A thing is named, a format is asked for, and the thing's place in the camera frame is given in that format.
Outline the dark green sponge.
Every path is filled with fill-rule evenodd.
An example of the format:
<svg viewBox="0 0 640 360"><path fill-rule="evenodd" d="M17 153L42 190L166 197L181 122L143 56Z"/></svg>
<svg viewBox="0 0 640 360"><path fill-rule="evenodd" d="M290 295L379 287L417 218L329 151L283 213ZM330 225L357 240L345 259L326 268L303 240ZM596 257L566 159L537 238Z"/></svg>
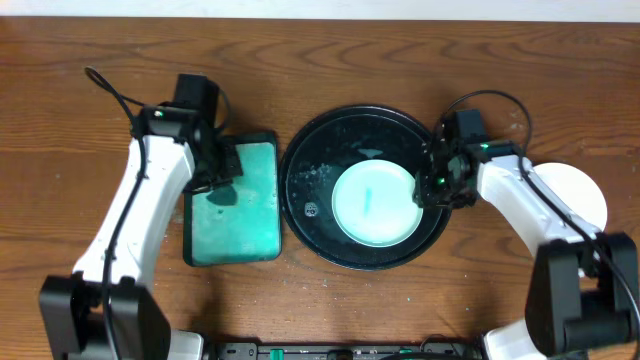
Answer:
<svg viewBox="0 0 640 360"><path fill-rule="evenodd" d="M217 206L234 206L238 201L238 194L229 183L212 188L206 199Z"/></svg>

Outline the mint plate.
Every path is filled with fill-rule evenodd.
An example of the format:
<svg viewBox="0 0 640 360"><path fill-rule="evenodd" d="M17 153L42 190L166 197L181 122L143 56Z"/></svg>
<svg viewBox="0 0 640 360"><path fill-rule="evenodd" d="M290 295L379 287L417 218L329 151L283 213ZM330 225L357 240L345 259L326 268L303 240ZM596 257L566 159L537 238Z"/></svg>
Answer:
<svg viewBox="0 0 640 360"><path fill-rule="evenodd" d="M386 160L359 162L341 174L331 196L339 228L373 248L397 245L418 228L423 209L413 200L414 178Z"/></svg>

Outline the white plate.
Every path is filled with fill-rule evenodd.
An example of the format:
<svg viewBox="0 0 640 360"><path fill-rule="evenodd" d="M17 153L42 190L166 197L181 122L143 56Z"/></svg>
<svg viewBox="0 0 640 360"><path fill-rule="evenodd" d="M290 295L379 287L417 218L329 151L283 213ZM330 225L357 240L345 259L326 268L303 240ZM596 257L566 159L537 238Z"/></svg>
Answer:
<svg viewBox="0 0 640 360"><path fill-rule="evenodd" d="M606 200L590 176L574 166L557 162L536 165L534 171L574 213L600 231L605 230Z"/></svg>

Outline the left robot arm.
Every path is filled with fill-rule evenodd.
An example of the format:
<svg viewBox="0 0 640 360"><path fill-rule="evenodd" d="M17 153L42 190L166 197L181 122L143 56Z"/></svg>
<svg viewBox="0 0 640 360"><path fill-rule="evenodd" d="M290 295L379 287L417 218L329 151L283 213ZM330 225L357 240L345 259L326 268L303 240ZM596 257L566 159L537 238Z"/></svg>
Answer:
<svg viewBox="0 0 640 360"><path fill-rule="evenodd" d="M224 165L215 107L145 106L123 178L95 238L68 276L39 294L56 359L204 359L203 335L172 328L152 296L164 234L180 194Z"/></svg>

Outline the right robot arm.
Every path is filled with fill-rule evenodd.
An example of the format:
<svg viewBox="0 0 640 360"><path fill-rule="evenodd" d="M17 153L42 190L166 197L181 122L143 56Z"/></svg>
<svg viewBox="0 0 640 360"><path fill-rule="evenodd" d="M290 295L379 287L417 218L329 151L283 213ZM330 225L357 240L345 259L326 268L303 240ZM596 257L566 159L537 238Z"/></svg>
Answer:
<svg viewBox="0 0 640 360"><path fill-rule="evenodd" d="M414 199L421 207L493 205L534 257L522 320L483 337L488 359L558 359L639 340L638 259L624 233L585 221L511 142L433 143Z"/></svg>

